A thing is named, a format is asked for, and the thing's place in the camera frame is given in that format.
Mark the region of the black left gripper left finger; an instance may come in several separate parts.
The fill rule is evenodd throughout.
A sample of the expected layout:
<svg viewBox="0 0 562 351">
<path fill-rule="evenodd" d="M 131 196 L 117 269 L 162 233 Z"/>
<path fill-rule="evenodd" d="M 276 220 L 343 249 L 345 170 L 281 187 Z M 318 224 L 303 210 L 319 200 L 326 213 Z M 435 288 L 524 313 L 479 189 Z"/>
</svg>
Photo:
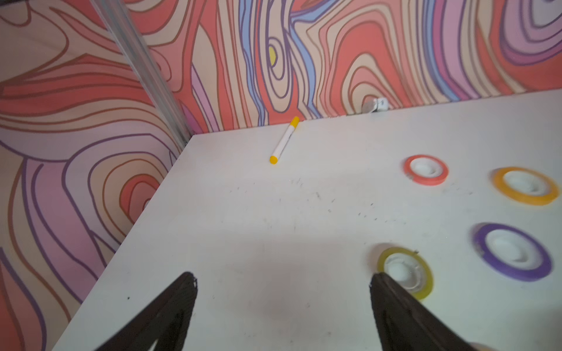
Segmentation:
<svg viewBox="0 0 562 351">
<path fill-rule="evenodd" d="M 198 283 L 182 273 L 98 350 L 182 350 L 193 315 Z"/>
</svg>

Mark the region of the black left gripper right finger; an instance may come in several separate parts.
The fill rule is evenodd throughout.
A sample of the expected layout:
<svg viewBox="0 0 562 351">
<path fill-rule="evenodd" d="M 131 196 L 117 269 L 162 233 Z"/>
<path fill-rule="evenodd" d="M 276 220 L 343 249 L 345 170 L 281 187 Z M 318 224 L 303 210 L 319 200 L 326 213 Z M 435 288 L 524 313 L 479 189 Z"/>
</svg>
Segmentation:
<svg viewBox="0 0 562 351">
<path fill-rule="evenodd" d="M 472 350 L 386 273 L 375 273 L 370 299 L 382 350 Z"/>
</svg>

